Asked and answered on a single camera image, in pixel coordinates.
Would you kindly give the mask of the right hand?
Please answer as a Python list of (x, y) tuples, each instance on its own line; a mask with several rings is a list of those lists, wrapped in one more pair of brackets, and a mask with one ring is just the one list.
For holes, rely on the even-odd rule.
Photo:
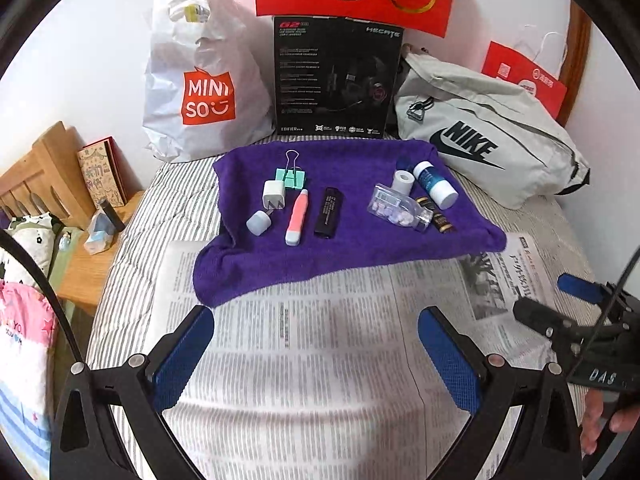
[[(582, 416), (580, 445), (582, 446), (582, 452), (591, 455), (596, 452), (597, 440), (603, 429), (601, 422), (604, 411), (603, 392), (589, 389), (585, 396), (585, 407), (585, 413), (584, 416)], [(631, 431), (638, 422), (639, 414), (640, 408), (638, 405), (623, 408), (612, 416), (608, 428), (610, 428), (614, 434)]]

